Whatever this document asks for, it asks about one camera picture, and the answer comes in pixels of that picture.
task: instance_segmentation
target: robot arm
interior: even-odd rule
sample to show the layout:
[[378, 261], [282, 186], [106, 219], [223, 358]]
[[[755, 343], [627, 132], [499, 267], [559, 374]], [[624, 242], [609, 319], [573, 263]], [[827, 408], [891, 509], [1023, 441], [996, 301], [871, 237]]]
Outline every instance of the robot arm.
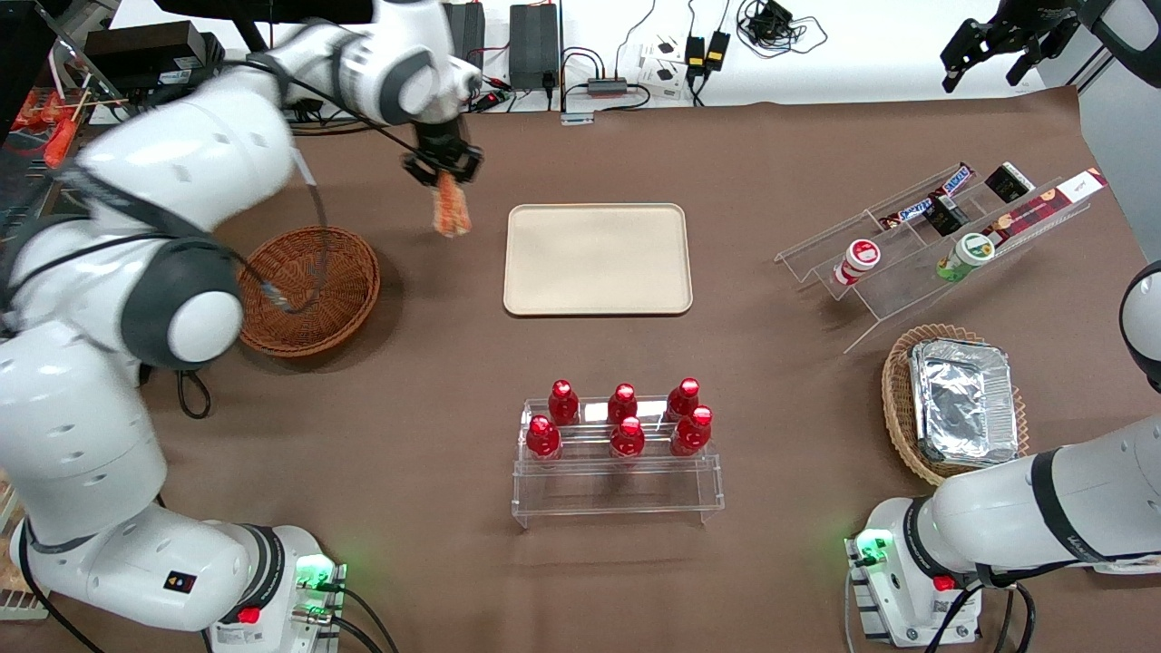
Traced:
[[195, 369], [237, 338], [233, 263], [209, 232], [289, 178], [281, 107], [309, 93], [295, 80], [421, 127], [412, 164], [470, 179], [479, 156], [457, 110], [479, 71], [450, 57], [442, 7], [377, 0], [375, 17], [307, 26], [255, 67], [101, 136], [60, 175], [91, 215], [5, 235], [0, 467], [28, 514], [10, 554], [44, 588], [157, 627], [210, 627], [218, 652], [311, 650], [318, 629], [296, 615], [327, 597], [304, 583], [336, 581], [334, 565], [301, 529], [153, 504], [166, 466], [136, 369]]
[[[1158, 284], [1161, 261], [1128, 285], [1120, 329], [1161, 392]], [[1070, 566], [1156, 572], [1124, 565], [1161, 555], [1161, 416], [952, 476], [931, 497], [887, 500], [848, 550], [896, 646], [928, 644], [946, 605], [974, 583], [1005, 587]], [[969, 598], [944, 641], [972, 641], [979, 612], [979, 598]]]
[[944, 91], [954, 91], [975, 64], [1023, 52], [1008, 71], [1016, 86], [1033, 66], [1059, 57], [1081, 24], [1130, 72], [1161, 88], [1161, 0], [1001, 0], [991, 20], [964, 21], [944, 48]]

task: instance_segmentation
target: brown wicker basket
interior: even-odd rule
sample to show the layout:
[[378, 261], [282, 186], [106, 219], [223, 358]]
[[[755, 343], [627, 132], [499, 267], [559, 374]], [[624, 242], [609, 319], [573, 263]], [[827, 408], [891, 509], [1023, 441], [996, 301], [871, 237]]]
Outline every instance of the brown wicker basket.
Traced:
[[[938, 486], [945, 479], [972, 472], [974, 467], [932, 462], [921, 452], [915, 433], [915, 401], [911, 392], [911, 347], [932, 338], [953, 338], [972, 343], [983, 343], [975, 333], [950, 324], [924, 324], [903, 333], [890, 347], [882, 366], [882, 412], [887, 418], [890, 443], [899, 450], [903, 462], [924, 481]], [[1019, 436], [1019, 455], [1027, 454], [1027, 419], [1024, 417], [1024, 400], [1019, 389], [1012, 387], [1012, 406], [1016, 408], [1016, 429]]]
[[244, 343], [280, 358], [310, 356], [347, 339], [367, 320], [378, 299], [378, 259], [358, 235], [329, 227], [324, 237], [322, 227], [304, 227], [267, 241], [248, 260], [290, 306], [303, 307], [315, 293], [324, 243], [325, 281], [318, 300], [301, 313], [274, 306], [251, 274], [239, 272]]

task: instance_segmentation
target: acrylic shelf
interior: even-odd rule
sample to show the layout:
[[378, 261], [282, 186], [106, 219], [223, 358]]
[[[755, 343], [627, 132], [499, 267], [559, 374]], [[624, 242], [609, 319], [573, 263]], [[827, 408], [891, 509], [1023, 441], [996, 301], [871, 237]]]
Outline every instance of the acrylic shelf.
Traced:
[[[1008, 267], [1022, 257], [1036, 237], [1089, 207], [1089, 200], [1086, 199], [1060, 209], [997, 247], [995, 258], [987, 265], [966, 279], [952, 284], [936, 274], [936, 264], [951, 252], [960, 237], [973, 231], [979, 232], [997, 217], [1005, 213], [1015, 213], [1029, 199], [1050, 192], [1063, 181], [1061, 178], [1053, 179], [1008, 203], [996, 196], [982, 181], [968, 182], [953, 198], [969, 222], [949, 236], [940, 236], [922, 217], [913, 217], [893, 229], [885, 229], [879, 224], [878, 218], [914, 206], [926, 198], [928, 193], [950, 178], [958, 167], [952, 166], [936, 173], [776, 257], [774, 260], [786, 264], [799, 282], [820, 282], [836, 301], [854, 296], [857, 299], [850, 301], [859, 302], [871, 314], [874, 322], [843, 353], [849, 353], [886, 324], [907, 326], [906, 322], [915, 320], [924, 310], [965, 285], [978, 287], [987, 282], [986, 280], [994, 278], [998, 270]], [[835, 280], [832, 270], [844, 256], [846, 247], [857, 238], [866, 238], [879, 245], [881, 258], [874, 270], [867, 272], [857, 284], [843, 286]]]
[[632, 460], [610, 458], [613, 426], [605, 424], [607, 397], [580, 400], [580, 423], [560, 426], [562, 457], [541, 461], [529, 455], [525, 435], [533, 415], [548, 415], [548, 402], [525, 402], [512, 472], [512, 517], [564, 515], [699, 512], [701, 522], [726, 507], [721, 460], [713, 440], [691, 457], [675, 457], [669, 439], [677, 426], [665, 422], [664, 396], [639, 396], [637, 417], [646, 432], [644, 452]]

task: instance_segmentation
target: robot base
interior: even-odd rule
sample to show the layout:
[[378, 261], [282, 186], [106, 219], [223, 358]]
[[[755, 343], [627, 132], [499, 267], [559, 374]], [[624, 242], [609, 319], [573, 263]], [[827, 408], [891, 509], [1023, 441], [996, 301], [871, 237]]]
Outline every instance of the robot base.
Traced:
[[286, 546], [282, 581], [273, 600], [253, 624], [211, 625], [207, 634], [214, 653], [337, 653], [338, 629], [294, 619], [298, 608], [341, 610], [342, 595], [300, 587], [303, 582], [341, 584], [346, 565], [336, 565], [323, 554], [315, 538], [297, 526], [275, 526]]
[[[866, 529], [846, 540], [863, 632], [867, 639], [889, 639], [897, 647], [930, 644], [960, 591], [936, 591], [911, 559], [903, 540], [903, 515], [910, 503], [909, 498], [880, 503], [867, 518]], [[854, 562], [865, 555], [880, 561], [856, 568]], [[975, 641], [980, 605], [980, 594], [973, 595], [949, 624], [942, 644]]]

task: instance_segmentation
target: red emergency button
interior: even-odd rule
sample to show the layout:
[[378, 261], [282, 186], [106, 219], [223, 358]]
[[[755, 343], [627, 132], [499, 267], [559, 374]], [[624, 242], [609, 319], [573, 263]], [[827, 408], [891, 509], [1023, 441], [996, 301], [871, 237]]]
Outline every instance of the red emergency button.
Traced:
[[931, 584], [936, 586], [936, 591], [947, 591], [956, 589], [956, 579], [951, 576], [936, 576], [931, 579]]
[[243, 608], [238, 610], [238, 623], [240, 624], [257, 624], [258, 617], [261, 616], [261, 610], [254, 607]]

